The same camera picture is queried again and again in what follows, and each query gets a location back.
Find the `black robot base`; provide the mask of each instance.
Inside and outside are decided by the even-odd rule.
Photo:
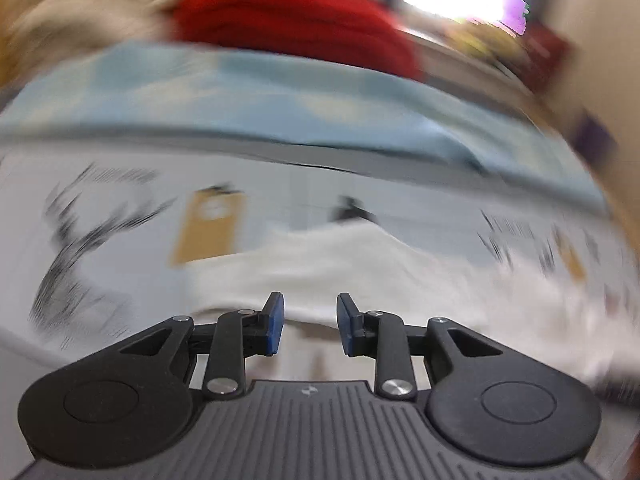
[[[600,425],[573,378],[452,320],[406,326],[337,300],[345,354],[365,381],[247,385],[244,359],[278,351],[284,298],[216,324],[175,316],[34,383],[18,422],[35,462],[21,480],[595,480]],[[197,354],[209,359],[188,388]],[[410,357],[424,356],[418,391]]]

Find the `metal screw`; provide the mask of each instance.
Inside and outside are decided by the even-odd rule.
[[[238,389],[238,383],[228,377],[216,377],[207,382],[207,390],[212,394],[232,394]]]
[[[408,383],[407,381],[404,381],[402,379],[389,379],[382,383],[382,390],[395,397],[401,397],[403,395],[410,394],[413,389],[414,387],[411,386],[411,383]]]

